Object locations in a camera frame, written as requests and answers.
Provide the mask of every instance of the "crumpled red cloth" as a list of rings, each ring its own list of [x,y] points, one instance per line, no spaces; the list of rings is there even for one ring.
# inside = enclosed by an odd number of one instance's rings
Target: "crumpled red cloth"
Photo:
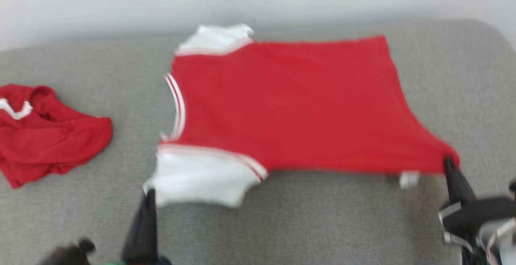
[[[12,188],[86,164],[111,135],[110,118],[70,109],[50,87],[0,87],[0,170]]]

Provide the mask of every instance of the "red fabric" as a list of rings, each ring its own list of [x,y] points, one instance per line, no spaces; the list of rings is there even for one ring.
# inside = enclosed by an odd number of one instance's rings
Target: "red fabric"
[[[250,43],[177,56],[186,107],[174,143],[250,155],[269,172],[443,173],[457,153],[411,113],[383,36]]]
[[[109,118],[70,109],[49,87],[7,85],[0,87],[1,98],[15,112],[25,101],[33,107],[19,120],[0,109],[0,170],[13,188],[86,164],[111,140]]]

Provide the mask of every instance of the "gray fabric surface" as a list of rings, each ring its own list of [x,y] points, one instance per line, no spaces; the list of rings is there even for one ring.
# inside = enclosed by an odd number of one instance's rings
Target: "gray fabric surface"
[[[256,30],[259,40],[320,41],[385,33],[415,115],[460,153],[478,194],[516,177],[516,55],[473,21]],[[31,48],[0,54],[0,84],[49,85],[74,109],[109,116],[112,143],[85,166],[12,190],[0,179],[0,263],[34,264],[89,236],[100,264],[117,261],[159,131],[172,131],[164,81],[186,37]],[[253,188],[243,206],[182,204],[158,211],[160,250],[177,265],[448,265],[437,211],[444,177],[402,191],[380,175],[290,172]]]

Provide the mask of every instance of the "white background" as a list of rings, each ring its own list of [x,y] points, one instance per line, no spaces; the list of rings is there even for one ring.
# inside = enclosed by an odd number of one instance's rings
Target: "white background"
[[[285,28],[442,18],[490,23],[516,46],[516,0],[0,0],[0,50],[190,33],[199,23]]]

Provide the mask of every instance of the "garment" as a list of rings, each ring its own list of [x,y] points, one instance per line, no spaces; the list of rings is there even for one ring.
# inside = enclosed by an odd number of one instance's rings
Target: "garment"
[[[200,27],[166,76],[175,129],[144,188],[158,205],[237,206],[278,170],[441,174],[457,153],[411,113],[383,36],[258,43]]]
[[[111,119],[70,109],[50,87],[0,87],[0,170],[12,188],[86,164],[111,134]]]

